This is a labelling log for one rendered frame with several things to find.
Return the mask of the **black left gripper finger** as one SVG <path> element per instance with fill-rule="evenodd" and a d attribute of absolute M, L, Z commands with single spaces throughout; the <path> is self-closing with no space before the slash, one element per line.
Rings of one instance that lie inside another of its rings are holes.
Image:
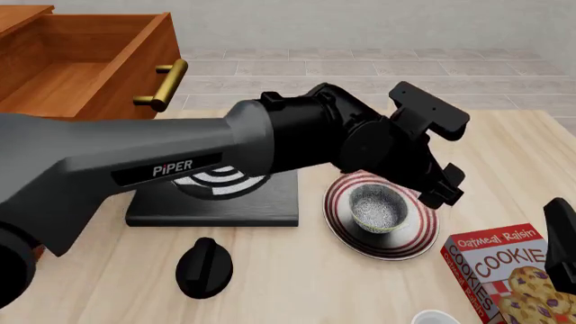
<path fill-rule="evenodd" d="M 459 188 L 440 188 L 427 193 L 421 193 L 418 200 L 427 207 L 441 207 L 443 204 L 453 206 L 463 196 Z"/>
<path fill-rule="evenodd" d="M 465 178 L 465 173 L 454 164 L 447 164 L 443 169 L 446 180 L 452 186 L 459 186 Z"/>

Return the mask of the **flat black stove plate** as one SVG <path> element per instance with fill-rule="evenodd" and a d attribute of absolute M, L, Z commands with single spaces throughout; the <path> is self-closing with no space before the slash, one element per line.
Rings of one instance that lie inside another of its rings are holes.
<path fill-rule="evenodd" d="M 138 190 L 132 227 L 296 227 L 298 172 L 249 177 L 231 166 Z"/>

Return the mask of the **oatmeal raisin cookie box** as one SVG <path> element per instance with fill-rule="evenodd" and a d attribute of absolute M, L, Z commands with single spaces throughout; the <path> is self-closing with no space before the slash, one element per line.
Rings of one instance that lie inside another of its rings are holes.
<path fill-rule="evenodd" d="M 524 223 L 452 234 L 441 256 L 482 324 L 576 324 L 576 295 L 556 291 L 546 252 Z"/>

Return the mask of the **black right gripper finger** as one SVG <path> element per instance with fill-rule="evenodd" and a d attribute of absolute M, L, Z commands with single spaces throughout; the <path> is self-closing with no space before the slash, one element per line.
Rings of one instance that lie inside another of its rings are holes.
<path fill-rule="evenodd" d="M 576 257 L 576 211 L 563 198 L 552 199 L 544 207 L 548 254 Z"/>

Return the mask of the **black patterned bowl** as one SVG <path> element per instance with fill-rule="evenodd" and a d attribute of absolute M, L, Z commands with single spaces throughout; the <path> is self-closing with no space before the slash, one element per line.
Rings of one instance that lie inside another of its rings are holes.
<path fill-rule="evenodd" d="M 383 184 L 364 184 L 348 197 L 353 221 L 364 231 L 387 234 L 404 223 L 409 214 L 402 196 Z"/>

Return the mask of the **wooden cabinet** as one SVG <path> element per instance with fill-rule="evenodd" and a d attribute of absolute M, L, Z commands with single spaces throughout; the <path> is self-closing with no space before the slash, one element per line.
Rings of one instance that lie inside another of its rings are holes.
<path fill-rule="evenodd" d="M 53 5 L 48 4 L 0 4 L 0 37 L 35 21 L 41 15 L 51 14 Z"/>

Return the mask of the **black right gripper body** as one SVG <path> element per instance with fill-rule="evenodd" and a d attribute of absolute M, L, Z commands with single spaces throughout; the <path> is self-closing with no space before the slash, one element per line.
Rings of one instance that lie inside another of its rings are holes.
<path fill-rule="evenodd" d="M 544 269 L 559 293 L 576 294 L 576 258 L 549 251 Z"/>

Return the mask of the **round black stove knob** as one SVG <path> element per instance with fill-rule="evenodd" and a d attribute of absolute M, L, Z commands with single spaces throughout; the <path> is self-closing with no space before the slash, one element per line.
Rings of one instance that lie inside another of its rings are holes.
<path fill-rule="evenodd" d="M 214 239 L 202 237 L 184 253 L 175 269 L 178 287 L 191 299 L 209 299 L 221 293 L 233 275 L 232 258 Z"/>

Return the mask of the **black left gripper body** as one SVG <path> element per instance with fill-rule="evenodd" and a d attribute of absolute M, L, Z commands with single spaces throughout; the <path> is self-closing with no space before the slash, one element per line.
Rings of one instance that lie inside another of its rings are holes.
<path fill-rule="evenodd" d="M 417 139 L 396 139 L 377 165 L 377 175 L 421 194 L 451 188 L 431 153 L 429 142 L 427 134 Z"/>

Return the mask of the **black flat plate on stalk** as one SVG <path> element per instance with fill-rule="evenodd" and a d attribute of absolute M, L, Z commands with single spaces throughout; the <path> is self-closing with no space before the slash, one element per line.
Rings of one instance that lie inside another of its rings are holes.
<path fill-rule="evenodd" d="M 444 140 L 458 141 L 470 120 L 467 112 L 405 81 L 389 92 L 389 98 L 397 109 L 391 121 L 412 140 L 433 131 Z"/>

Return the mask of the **white mug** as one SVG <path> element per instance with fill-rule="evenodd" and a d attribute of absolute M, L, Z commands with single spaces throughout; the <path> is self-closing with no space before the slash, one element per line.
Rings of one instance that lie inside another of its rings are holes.
<path fill-rule="evenodd" d="M 414 315 L 410 324 L 462 324 L 441 310 L 423 310 Z"/>

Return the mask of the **open wooden drawer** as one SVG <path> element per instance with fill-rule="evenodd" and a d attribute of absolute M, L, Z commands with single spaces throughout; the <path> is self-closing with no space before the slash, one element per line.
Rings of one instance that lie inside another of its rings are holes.
<path fill-rule="evenodd" d="M 84 121 L 152 119 L 180 50 L 170 13 L 54 14 L 0 31 L 0 113 Z"/>

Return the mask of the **white plate with red rings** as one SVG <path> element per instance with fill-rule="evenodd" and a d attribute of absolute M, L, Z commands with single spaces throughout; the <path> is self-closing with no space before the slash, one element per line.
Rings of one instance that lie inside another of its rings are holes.
<path fill-rule="evenodd" d="M 407 219 L 386 234 L 373 234 L 361 229 L 354 219 L 349 196 L 362 185 L 382 185 L 391 190 L 390 196 L 398 195 L 391 205 L 405 206 Z M 418 201 L 418 193 L 384 180 L 368 172 L 355 172 L 337 178 L 323 197 L 323 214 L 336 237 L 364 256 L 384 261 L 401 261 L 420 256 L 432 248 L 439 234 L 439 219 Z"/>

